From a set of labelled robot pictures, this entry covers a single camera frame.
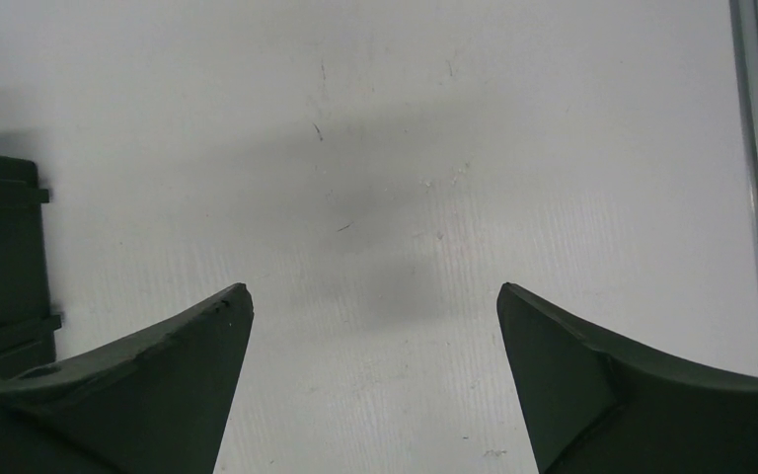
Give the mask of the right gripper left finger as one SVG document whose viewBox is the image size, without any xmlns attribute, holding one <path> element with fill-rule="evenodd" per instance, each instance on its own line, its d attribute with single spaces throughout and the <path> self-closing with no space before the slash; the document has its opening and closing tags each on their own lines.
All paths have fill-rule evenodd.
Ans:
<svg viewBox="0 0 758 474">
<path fill-rule="evenodd" d="M 0 473 L 210 473 L 254 321 L 230 285 L 94 350 L 0 378 Z"/>
</svg>

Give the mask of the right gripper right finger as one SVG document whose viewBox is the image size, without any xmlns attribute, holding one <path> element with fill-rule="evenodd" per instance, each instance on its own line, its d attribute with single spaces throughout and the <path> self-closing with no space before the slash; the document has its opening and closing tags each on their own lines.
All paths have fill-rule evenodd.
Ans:
<svg viewBox="0 0 758 474">
<path fill-rule="evenodd" d="M 758 377 L 656 350 L 514 283 L 496 310 L 542 473 L 758 473 Z"/>
</svg>

